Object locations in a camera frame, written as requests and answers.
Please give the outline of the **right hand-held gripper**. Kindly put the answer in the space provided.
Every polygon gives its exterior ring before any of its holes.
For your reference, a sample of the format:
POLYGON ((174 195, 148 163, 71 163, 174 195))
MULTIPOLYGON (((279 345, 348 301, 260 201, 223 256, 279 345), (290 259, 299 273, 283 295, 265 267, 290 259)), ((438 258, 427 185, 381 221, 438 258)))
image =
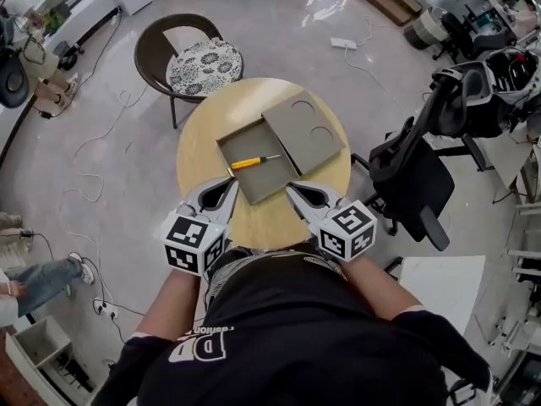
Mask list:
POLYGON ((287 198, 311 223, 319 249, 338 260, 349 262, 374 244, 377 219, 360 200, 347 205, 347 197, 333 187, 304 180, 287 185, 287 198), (326 207, 335 209, 326 214, 326 207))

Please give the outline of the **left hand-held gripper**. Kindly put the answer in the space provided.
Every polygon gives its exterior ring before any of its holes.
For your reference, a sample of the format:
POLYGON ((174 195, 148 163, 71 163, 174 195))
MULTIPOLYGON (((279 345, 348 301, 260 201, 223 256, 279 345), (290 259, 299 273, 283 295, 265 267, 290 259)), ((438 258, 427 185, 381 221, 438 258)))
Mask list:
POLYGON ((168 214, 160 238, 169 266, 198 277, 207 274, 225 252, 229 230, 224 225, 232 217, 238 190, 234 177, 213 178, 193 188, 183 200, 187 204, 168 214))

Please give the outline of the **grey tray box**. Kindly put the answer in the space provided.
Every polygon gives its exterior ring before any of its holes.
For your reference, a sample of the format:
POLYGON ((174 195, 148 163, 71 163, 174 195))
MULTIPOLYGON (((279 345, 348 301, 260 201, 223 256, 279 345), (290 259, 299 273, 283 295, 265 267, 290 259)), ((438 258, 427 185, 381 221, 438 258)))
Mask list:
POLYGON ((285 148, 264 118, 221 137, 216 143, 230 168, 234 162, 270 156, 261 164, 232 170, 250 205, 261 202, 299 177, 285 148))

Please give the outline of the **yellow-handled screwdriver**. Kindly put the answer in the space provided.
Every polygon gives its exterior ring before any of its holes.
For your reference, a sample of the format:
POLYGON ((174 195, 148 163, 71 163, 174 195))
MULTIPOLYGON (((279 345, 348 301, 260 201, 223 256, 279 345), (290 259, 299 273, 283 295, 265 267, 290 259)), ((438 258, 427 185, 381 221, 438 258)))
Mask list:
POLYGON ((249 159, 245 159, 242 161, 234 162, 231 164, 230 168, 232 170, 238 170, 246 167, 252 167, 255 165, 260 165, 264 162, 268 162, 269 160, 279 158, 281 155, 273 155, 273 156, 257 156, 249 159))

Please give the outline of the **person's left forearm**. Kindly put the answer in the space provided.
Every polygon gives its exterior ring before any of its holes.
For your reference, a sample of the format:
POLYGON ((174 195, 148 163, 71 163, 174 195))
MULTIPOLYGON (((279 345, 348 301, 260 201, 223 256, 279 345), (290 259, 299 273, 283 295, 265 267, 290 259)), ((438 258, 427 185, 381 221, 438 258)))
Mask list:
POLYGON ((200 277, 173 269, 136 332, 174 341, 193 328, 200 277))

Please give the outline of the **grey box lid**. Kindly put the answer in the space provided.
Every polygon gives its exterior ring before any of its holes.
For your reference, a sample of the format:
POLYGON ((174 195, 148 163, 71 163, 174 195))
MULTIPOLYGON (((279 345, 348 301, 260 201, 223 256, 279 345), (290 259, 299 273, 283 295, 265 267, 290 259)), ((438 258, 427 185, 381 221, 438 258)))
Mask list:
POLYGON ((262 116, 301 174, 310 173, 345 147, 331 121, 307 91, 264 110, 262 116))

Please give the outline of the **round wooden table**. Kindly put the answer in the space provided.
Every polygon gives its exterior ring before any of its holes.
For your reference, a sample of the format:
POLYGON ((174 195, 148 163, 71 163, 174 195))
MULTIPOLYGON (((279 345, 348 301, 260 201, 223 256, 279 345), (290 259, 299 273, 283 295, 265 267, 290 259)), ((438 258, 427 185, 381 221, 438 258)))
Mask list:
MULTIPOLYGON (((262 112, 303 91, 301 85, 272 78, 250 78, 222 87, 193 111, 183 127, 177 153, 178 184, 183 196, 205 181, 226 177, 229 162, 221 153, 220 139, 248 128, 248 145, 237 145, 237 159, 243 156, 274 155, 280 150, 262 121, 262 112)), ((252 204, 240 191, 232 220, 230 238, 234 244, 269 250, 287 247, 310 236, 307 224, 294 211, 284 188, 252 204)))

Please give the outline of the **black mesh office chair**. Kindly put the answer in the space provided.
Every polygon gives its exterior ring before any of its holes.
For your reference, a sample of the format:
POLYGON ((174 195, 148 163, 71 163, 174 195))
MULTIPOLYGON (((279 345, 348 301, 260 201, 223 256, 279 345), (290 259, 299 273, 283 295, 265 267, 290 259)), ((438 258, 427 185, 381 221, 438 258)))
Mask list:
POLYGON ((428 239, 442 251, 450 240, 439 216, 455 185, 441 159, 470 156, 479 171, 487 170, 469 129, 473 115, 468 108, 488 101, 492 90, 484 70, 461 65, 435 72, 430 87, 417 117, 389 134, 369 158, 353 153, 351 161, 369 172, 375 192, 366 201, 391 220, 390 235, 402 225, 415 241, 428 239))

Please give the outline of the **person's black t-shirt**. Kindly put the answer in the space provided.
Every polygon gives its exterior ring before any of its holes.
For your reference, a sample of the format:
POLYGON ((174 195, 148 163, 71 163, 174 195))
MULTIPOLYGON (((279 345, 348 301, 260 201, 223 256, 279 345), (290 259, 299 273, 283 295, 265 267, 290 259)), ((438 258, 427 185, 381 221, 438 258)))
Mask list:
POLYGON ((230 249, 201 325, 135 332, 92 406, 446 406, 447 371, 489 401, 489 364, 445 317, 379 318, 340 263, 308 243, 230 249))

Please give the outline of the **floral seat cushion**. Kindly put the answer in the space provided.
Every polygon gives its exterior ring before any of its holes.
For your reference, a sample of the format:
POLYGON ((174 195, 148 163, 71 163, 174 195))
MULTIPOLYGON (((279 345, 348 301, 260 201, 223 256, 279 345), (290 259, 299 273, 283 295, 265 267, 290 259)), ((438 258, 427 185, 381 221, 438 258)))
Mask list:
POLYGON ((166 81, 175 93, 207 97, 243 77, 243 57, 232 44, 212 38, 180 52, 167 65, 166 81))

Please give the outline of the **white floor socket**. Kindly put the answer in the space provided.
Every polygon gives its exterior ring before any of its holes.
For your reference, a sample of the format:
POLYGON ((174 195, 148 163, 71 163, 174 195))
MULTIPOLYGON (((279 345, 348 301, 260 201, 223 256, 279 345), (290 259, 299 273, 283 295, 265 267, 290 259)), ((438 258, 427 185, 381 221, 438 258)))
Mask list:
POLYGON ((114 320, 118 316, 118 307, 116 305, 100 298, 94 298, 92 303, 96 314, 106 315, 111 320, 114 320))

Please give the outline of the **white table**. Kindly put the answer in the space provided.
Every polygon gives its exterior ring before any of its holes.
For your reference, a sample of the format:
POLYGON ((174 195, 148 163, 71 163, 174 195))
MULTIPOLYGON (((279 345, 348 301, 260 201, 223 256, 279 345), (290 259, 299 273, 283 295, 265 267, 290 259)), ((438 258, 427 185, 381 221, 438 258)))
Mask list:
POLYGON ((444 316, 461 334, 467 329, 482 283, 486 257, 408 257, 399 283, 424 307, 444 316))

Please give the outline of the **woven basket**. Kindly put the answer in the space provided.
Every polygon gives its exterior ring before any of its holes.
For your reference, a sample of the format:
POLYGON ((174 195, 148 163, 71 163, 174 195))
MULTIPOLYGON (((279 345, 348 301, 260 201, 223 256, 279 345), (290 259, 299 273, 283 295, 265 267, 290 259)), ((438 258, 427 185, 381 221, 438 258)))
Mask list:
POLYGON ((425 9, 403 30, 406 41, 415 49, 424 50, 439 44, 449 37, 441 18, 446 11, 439 7, 425 9))

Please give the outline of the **white shelf unit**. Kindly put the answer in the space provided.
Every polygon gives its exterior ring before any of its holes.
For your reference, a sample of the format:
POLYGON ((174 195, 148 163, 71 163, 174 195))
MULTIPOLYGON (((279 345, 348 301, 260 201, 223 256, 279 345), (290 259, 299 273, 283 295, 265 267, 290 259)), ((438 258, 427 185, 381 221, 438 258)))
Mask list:
POLYGON ((7 334, 5 351, 48 406, 88 406, 96 385, 75 358, 71 339, 50 316, 7 334))

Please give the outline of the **grey backpack shell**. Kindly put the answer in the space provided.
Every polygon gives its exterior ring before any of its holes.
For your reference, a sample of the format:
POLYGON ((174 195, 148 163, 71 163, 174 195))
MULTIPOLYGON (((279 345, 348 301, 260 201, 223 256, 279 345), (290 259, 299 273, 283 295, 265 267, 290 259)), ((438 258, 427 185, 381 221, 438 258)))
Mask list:
POLYGON ((541 93, 541 50, 505 47, 484 62, 494 78, 493 92, 505 103, 521 106, 541 93))
POLYGON ((14 109, 23 104, 30 92, 30 82, 18 53, 5 48, 0 53, 0 104, 14 109))

